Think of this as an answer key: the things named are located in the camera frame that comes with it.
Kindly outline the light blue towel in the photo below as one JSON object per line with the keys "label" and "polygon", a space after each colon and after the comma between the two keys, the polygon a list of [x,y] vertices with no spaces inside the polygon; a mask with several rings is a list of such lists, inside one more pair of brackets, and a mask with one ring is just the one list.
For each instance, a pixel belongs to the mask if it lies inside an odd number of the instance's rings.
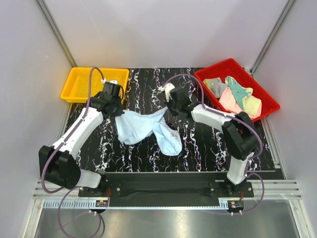
{"label": "light blue towel", "polygon": [[115,118],[118,140],[126,145],[134,145],[154,135],[164,155],[177,156],[182,151],[182,142],[178,131],[171,129],[165,122],[167,110],[164,107],[149,115],[125,110],[124,114]]}

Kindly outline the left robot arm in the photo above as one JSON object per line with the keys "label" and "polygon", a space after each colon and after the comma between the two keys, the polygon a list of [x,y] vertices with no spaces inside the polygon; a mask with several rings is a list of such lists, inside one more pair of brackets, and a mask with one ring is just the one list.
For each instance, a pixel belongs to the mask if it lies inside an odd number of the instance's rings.
{"label": "left robot arm", "polygon": [[75,123],[52,146],[39,150],[41,185],[51,193],[45,183],[51,182],[59,189],[89,187],[95,196],[106,193],[107,184],[101,174],[79,168],[75,159],[92,132],[107,118],[123,114],[121,97],[123,88],[116,80],[105,82],[101,92],[88,99]]}

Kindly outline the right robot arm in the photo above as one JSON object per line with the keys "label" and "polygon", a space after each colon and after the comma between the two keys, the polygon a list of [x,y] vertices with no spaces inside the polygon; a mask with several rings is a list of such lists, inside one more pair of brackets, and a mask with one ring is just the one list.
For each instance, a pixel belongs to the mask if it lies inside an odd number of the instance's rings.
{"label": "right robot arm", "polygon": [[191,101],[180,87],[164,89],[166,105],[173,116],[182,116],[197,123],[208,125],[223,134],[225,146],[231,156],[229,169],[221,188],[229,196],[242,192],[247,181],[247,166],[261,141],[249,116],[242,112],[224,114],[204,106],[199,101]]}

